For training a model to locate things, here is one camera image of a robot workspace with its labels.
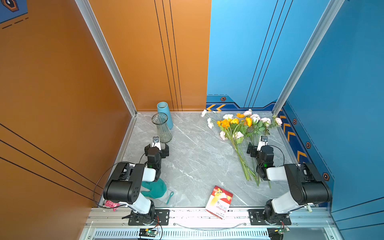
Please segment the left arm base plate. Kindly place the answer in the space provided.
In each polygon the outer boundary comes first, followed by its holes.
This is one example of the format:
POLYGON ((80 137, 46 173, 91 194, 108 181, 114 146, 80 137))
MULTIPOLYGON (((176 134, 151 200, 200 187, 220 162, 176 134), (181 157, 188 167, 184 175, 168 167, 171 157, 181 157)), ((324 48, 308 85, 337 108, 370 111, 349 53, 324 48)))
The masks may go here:
POLYGON ((168 226, 170 220, 170 210, 155 209, 147 215, 140 215, 131 211, 128 215, 129 226, 168 226))

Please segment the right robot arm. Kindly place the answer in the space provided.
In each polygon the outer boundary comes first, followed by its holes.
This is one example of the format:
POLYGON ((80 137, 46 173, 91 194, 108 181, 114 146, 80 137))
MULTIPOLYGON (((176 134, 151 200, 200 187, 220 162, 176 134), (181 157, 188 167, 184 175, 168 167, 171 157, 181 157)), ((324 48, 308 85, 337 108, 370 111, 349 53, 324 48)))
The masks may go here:
POLYGON ((286 181, 289 191, 268 200, 263 209, 249 210, 252 225, 290 225, 290 213, 300 208, 332 200, 332 191, 316 166, 310 163, 274 166, 274 148, 271 145, 254 146, 249 143, 247 153, 256 159, 256 172, 263 181, 286 181))

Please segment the pink peony flower stem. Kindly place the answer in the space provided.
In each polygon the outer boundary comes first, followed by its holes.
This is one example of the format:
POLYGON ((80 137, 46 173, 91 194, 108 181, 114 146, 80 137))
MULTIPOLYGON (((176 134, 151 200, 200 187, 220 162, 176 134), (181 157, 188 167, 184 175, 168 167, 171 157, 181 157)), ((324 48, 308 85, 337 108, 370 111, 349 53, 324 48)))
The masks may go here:
POLYGON ((244 135, 241 132, 234 132, 233 134, 231 134, 228 131, 221 131, 219 133, 219 135, 223 141, 228 140, 232 144, 232 146, 233 146, 234 150, 236 151, 236 154, 239 158, 239 162, 241 164, 241 168, 243 170, 245 179, 247 181, 254 180, 256 182, 257 186, 259 186, 261 183, 261 180, 259 177, 257 177, 257 175, 255 174, 255 171, 253 171, 249 167, 249 165, 246 161, 244 152, 242 150, 242 143, 245 139, 244 135))

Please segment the cream white rose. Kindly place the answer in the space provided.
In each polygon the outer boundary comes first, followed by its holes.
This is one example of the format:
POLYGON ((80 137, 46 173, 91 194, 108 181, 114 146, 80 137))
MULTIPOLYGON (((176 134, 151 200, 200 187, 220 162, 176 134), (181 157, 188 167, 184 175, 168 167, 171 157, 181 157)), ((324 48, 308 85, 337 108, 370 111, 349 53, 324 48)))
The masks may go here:
POLYGON ((240 128, 240 120, 234 115, 224 115, 221 121, 221 138, 223 140, 235 139, 240 128))

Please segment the white ranunculus flower stem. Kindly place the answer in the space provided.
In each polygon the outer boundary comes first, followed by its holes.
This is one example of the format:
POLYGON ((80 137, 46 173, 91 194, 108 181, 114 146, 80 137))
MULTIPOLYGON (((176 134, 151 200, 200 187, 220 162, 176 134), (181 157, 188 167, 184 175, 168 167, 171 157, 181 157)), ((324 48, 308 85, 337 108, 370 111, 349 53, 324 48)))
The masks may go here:
POLYGON ((217 125, 217 122, 220 121, 220 116, 215 111, 208 111, 207 109, 204 109, 201 112, 201 118, 206 120, 207 126, 212 130, 214 126, 217 125))

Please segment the clear glass vase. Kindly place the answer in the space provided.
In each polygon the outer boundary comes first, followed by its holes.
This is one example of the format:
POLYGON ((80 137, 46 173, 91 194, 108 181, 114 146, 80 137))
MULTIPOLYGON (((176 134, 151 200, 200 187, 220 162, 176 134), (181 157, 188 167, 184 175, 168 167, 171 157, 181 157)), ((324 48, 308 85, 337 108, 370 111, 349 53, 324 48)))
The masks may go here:
POLYGON ((157 128, 157 134, 161 143, 169 143, 172 140, 171 131, 167 125, 168 117, 162 113, 156 113, 152 117, 152 123, 157 128))

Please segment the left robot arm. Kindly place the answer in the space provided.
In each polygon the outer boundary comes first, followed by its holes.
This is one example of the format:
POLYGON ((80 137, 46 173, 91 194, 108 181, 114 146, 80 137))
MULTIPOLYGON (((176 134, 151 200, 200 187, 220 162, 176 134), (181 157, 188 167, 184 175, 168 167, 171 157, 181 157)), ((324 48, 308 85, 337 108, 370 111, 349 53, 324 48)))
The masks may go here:
POLYGON ((167 144, 152 143, 145 147, 148 160, 143 164, 119 162, 103 191, 106 201, 132 210, 128 218, 142 225, 160 224, 154 200, 168 203, 173 195, 160 178, 162 160, 170 155, 167 144))

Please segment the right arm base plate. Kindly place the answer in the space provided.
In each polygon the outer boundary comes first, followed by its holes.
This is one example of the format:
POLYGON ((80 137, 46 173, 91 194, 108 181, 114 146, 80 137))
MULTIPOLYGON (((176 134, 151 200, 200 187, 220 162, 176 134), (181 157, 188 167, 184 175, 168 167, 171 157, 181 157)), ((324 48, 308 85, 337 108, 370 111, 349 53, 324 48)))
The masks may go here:
POLYGON ((250 209, 248 214, 252 226, 290 226, 292 224, 288 214, 276 214, 274 211, 267 213, 266 210, 262 209, 250 209))

